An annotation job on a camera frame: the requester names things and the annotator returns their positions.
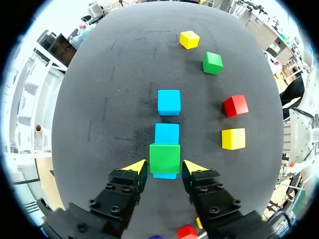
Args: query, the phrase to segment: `black chair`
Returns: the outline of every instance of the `black chair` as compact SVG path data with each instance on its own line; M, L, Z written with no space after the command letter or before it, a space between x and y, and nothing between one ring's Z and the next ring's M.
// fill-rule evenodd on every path
M87 15L87 16L82 17L81 20L89 25L92 25L92 24L98 23L103 17L104 17L103 14L98 15L94 18L92 18L90 15Z

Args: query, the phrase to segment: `gray table surface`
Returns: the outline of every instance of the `gray table surface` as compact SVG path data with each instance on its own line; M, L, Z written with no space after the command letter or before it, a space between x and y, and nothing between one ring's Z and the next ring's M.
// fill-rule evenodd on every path
M199 46L179 44L182 31L200 36ZM206 51L220 54L218 76L205 74ZM181 114L160 117L157 90L180 89ZM249 112L227 119L222 103L245 95ZM88 209L108 174L149 158L157 122L180 125L181 159L214 167L241 212L262 214L272 195L283 150L282 108L267 60L236 17L183 2L150 2L115 10L75 54L57 99L52 132L54 173L64 206ZM246 129L246 147L221 148L221 130ZM149 174L124 239L176 238L196 226L181 175Z

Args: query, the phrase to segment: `shelf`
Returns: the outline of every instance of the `shelf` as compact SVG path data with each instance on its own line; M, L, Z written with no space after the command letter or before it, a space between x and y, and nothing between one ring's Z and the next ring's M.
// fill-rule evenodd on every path
M40 95L34 127L41 126L41 132L35 132L35 146L41 151L52 150L51 129L53 115L63 76L62 73L55 69L50 71Z
M28 47L22 53L16 50L2 97L4 117L1 126L4 130L1 136L6 155L12 154L10 157L25 152L27 154L21 155L25 158L30 157L28 154L51 150L54 108L64 76L60 71L67 69L38 43ZM34 49L45 55L49 62L43 60ZM40 135L41 147L37 147L35 142L35 127L38 124L46 127Z

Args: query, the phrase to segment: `screw head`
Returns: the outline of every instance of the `screw head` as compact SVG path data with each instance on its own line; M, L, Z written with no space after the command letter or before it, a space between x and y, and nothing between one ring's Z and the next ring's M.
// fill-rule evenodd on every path
M96 206L98 204L98 202L95 199L90 199L89 200L89 204L90 204L91 207L94 207L94 206Z
M238 200L238 199L235 199L234 202L233 202L234 206L240 206L240 204L241 204L241 201Z
M85 232L85 231L87 230L87 226L86 226L85 223L78 223L78 224L76 225L76 230L77 230L78 232L80 232L80 233L83 233L83 232Z
M127 185L123 186L123 188L122 188L122 191L124 193L128 193L130 190L131 190L131 188L129 186L127 186Z
M118 206L113 206L113 207L111 208L111 213L116 214L116 213L119 213L119 212L120 212L120 209L119 209Z
M209 209L209 213L210 214L217 214L217 213L219 213L219 208L218 207L211 207L210 209Z
M207 188L207 187L201 187L201 188L200 188L200 191L201 191L201 192L207 192L207 191L208 191L208 188Z
M114 188L113 183L107 183L106 186L105 186L105 189L111 190L111 189L113 189L113 188Z
M219 183L219 184L217 184L217 187L220 188L220 189L223 189L224 185L222 183Z

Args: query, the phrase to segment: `toy block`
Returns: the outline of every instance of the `toy block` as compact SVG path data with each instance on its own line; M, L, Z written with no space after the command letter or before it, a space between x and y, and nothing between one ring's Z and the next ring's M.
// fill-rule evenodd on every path
M160 116L178 116L180 110L179 90L158 91L158 111Z
M164 238L162 238L161 236L153 236L153 237L150 237L149 239L164 239Z
M245 96L232 96L224 103L227 117L234 117L248 112Z
M200 37L193 31L180 33L179 42L187 50L198 46Z
M190 225L186 225L177 230L178 239L196 239L198 237L197 231L195 228L192 228Z
M156 123L155 143L179 144L179 124L177 123Z
M151 173L179 173L180 145L152 143L150 145Z
M206 171L206 170L209 170L208 168L204 168L202 166L199 166L195 163L192 163L188 160L184 160L186 166L187 166L187 169L189 170L189 173L191 174L192 172L196 172L197 170L200 170L200 171Z
M177 174L176 173L155 173L153 174L154 178L160 178L160 179L176 179Z
M222 130L222 148L234 150L244 148L246 146L245 129L233 128Z
M202 224L201 224L201 222L200 222L199 217L196 218L196 221L197 221L198 227L199 227L200 229L203 229L203 226L202 226Z
M215 53L206 52L203 59L203 70L205 73L218 75L223 69L221 56Z
M133 171L137 171L137 173L140 174L140 171L141 171L141 169L142 169L142 167L144 165L144 162L146 162L145 159L143 159L143 160L141 160L141 161L139 161L137 163L131 164L131 165L125 167L125 168L121 168L121 169L122 170L130 170L131 169Z

